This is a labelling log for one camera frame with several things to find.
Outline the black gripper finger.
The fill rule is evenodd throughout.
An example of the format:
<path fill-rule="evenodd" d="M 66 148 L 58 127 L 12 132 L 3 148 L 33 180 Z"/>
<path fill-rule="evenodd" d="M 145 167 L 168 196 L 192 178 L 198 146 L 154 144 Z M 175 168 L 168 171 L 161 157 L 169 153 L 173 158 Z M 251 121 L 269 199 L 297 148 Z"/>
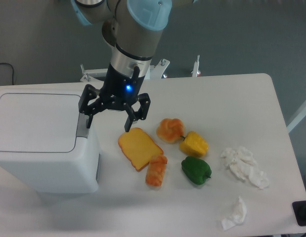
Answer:
<path fill-rule="evenodd" d="M 96 89 L 91 84 L 85 85 L 81 94 L 78 102 L 79 112 L 88 116 L 86 121 L 87 129 L 91 127 L 93 116 L 106 109 L 100 95 L 100 89 Z"/>
<path fill-rule="evenodd" d="M 140 107 L 137 111 L 135 111 L 131 105 L 128 103 L 124 103 L 124 110 L 128 114 L 128 118 L 125 123 L 125 132 L 129 132 L 131 126 L 134 122 L 140 120 L 145 120 L 150 107 L 150 97 L 148 93 L 143 93 L 138 95 L 137 102 L 139 102 Z"/>

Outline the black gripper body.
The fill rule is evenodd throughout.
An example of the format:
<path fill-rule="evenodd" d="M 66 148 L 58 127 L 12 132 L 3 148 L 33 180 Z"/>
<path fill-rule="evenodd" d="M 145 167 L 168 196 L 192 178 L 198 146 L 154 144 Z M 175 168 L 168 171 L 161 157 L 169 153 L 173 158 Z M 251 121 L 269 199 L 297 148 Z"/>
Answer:
<path fill-rule="evenodd" d="M 125 76 L 109 65 L 99 98 L 106 109 L 124 111 L 124 104 L 132 106 L 137 102 L 138 93 L 144 77 L 140 77 L 140 68 L 135 65 L 131 76 Z"/>

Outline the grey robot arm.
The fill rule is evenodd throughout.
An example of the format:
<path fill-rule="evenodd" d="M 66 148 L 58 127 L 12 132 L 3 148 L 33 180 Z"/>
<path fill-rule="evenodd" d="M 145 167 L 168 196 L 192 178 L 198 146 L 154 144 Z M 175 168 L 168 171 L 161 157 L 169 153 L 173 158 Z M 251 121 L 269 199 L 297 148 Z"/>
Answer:
<path fill-rule="evenodd" d="M 125 131 L 137 120 L 145 120 L 150 107 L 147 93 L 140 93 L 171 9 L 193 4 L 192 0 L 73 0 L 72 7 L 83 25 L 101 22 L 102 36 L 112 47 L 104 84 L 85 86 L 79 112 L 88 117 L 104 110 L 128 114 Z"/>

